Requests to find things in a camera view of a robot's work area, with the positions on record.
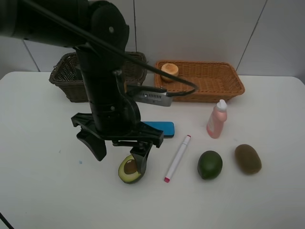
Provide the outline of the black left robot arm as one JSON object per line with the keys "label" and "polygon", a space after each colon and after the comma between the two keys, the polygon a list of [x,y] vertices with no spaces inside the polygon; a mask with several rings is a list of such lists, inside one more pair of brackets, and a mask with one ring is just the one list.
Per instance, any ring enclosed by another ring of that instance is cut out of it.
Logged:
{"label": "black left robot arm", "polygon": [[106,156],[106,141],[129,146],[137,172],[145,173],[151,147],[161,146],[163,132],[141,121],[127,94],[122,66],[129,26],[117,7],[107,1],[3,0],[0,33],[74,48],[91,108],[71,119],[81,128],[77,138],[99,161]]}

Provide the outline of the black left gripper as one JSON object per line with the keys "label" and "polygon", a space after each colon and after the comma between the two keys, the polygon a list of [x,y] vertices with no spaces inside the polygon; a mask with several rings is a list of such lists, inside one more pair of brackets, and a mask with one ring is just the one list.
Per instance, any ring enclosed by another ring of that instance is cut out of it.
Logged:
{"label": "black left gripper", "polygon": [[76,135],[98,161],[106,156],[105,141],[138,141],[133,156],[137,171],[144,175],[152,145],[157,148],[163,143],[163,131],[151,128],[141,121],[138,105],[128,96],[120,97],[116,104],[90,104],[91,114],[77,113],[71,118],[74,127],[80,126]]}

